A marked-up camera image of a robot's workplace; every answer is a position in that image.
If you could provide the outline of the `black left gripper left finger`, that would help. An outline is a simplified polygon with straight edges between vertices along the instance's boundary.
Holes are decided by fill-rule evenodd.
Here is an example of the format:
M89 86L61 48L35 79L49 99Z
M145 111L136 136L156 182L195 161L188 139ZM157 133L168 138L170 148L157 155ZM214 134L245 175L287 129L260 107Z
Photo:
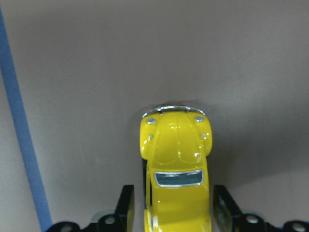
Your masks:
M121 232L133 230L135 214L135 194L133 185L124 185L116 206L116 222Z

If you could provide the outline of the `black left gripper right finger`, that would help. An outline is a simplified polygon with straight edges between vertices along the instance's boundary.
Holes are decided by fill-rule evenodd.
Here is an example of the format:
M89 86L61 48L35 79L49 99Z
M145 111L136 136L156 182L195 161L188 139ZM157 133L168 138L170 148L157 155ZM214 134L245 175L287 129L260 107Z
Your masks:
M242 211L224 185L214 185L213 215L221 232L235 232Z

